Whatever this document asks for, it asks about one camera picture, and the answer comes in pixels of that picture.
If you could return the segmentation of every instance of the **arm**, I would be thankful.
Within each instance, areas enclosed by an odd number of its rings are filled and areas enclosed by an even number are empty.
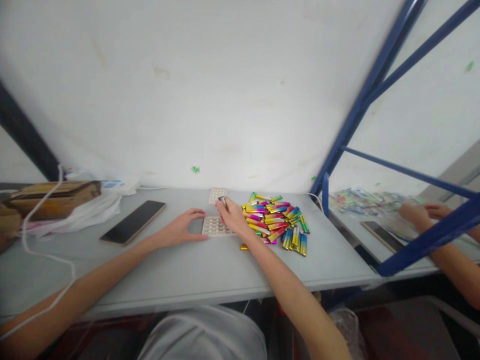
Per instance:
[[[412,223],[419,234],[424,233],[434,225],[429,219],[427,206],[429,205],[403,204],[399,211],[405,220]],[[480,267],[452,243],[448,243],[432,252],[430,257],[465,300],[475,309],[480,310]]]
[[[430,219],[442,220],[449,215],[453,210],[443,204],[428,203],[423,205],[426,209]],[[480,244],[480,225],[471,229],[467,234]]]
[[[310,291],[287,265],[255,234],[242,209],[226,198],[228,210],[217,202],[223,222],[248,245],[287,314],[314,359],[351,359],[340,331]]]
[[[159,232],[145,238],[128,251],[78,279],[55,307],[0,342],[0,358],[34,359],[148,254],[157,249],[172,247],[184,242],[206,240],[207,236],[205,235],[194,235],[188,232],[190,221],[204,217],[203,210],[192,208]],[[59,292],[0,325],[0,336],[48,308]]]

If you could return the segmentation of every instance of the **phone screen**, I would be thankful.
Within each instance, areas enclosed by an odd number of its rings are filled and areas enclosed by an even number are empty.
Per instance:
[[[126,245],[132,241],[166,206],[164,202],[145,201],[130,215],[111,228],[100,240]]]
[[[361,223],[367,228],[377,239],[379,239],[387,248],[396,253],[404,247],[392,234],[377,224],[375,221],[363,221]]]

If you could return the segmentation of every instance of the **tabletop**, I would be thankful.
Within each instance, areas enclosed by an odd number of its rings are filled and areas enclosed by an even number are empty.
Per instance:
[[[72,261],[81,277],[121,254],[145,237],[157,232],[189,208],[204,209],[207,216],[218,216],[208,204],[210,190],[139,190],[122,198],[120,213],[105,223],[77,232],[56,234],[47,241],[30,239],[33,251]],[[227,195],[244,204],[249,192]],[[265,193],[277,196],[277,193]],[[283,250],[280,242],[268,245],[311,291],[367,285],[377,275],[307,195],[282,194],[283,201],[300,207],[308,226],[307,257]],[[128,246],[119,247],[99,238],[147,200],[166,203],[160,213]],[[190,225],[200,233],[203,220]],[[150,254],[130,274],[109,291],[82,318],[100,319],[221,304],[272,296],[268,281],[252,254],[240,250],[236,235],[212,237],[206,241],[163,248]],[[63,288],[70,280],[67,265],[33,256],[23,251],[19,241],[0,255],[0,314],[21,313]]]
[[[363,247],[372,255],[379,263],[384,262],[393,253],[383,245],[375,236],[373,236],[360,221],[376,221],[374,216],[354,216],[348,212],[341,213],[338,209],[331,207],[330,215],[335,218],[348,229],[350,234],[359,241]],[[468,235],[462,235],[453,242],[466,256],[473,262],[480,264],[480,244]],[[417,278],[439,272],[437,265],[427,256],[412,265],[391,276],[389,281],[403,280],[408,278]]]

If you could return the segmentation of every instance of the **green mark on wall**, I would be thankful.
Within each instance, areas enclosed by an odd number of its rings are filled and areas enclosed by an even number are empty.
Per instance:
[[[471,72],[474,69],[474,66],[475,66],[475,61],[470,61],[465,68],[465,72],[466,73]]]

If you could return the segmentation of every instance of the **pile of batteries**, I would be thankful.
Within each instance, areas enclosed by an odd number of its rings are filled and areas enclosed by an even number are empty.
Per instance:
[[[306,257],[307,234],[310,234],[307,222],[298,206],[293,207],[281,199],[281,196],[272,198],[253,192],[249,202],[241,206],[243,216],[265,244],[276,244],[281,240],[282,248]],[[249,249],[246,244],[241,244],[240,248]]]

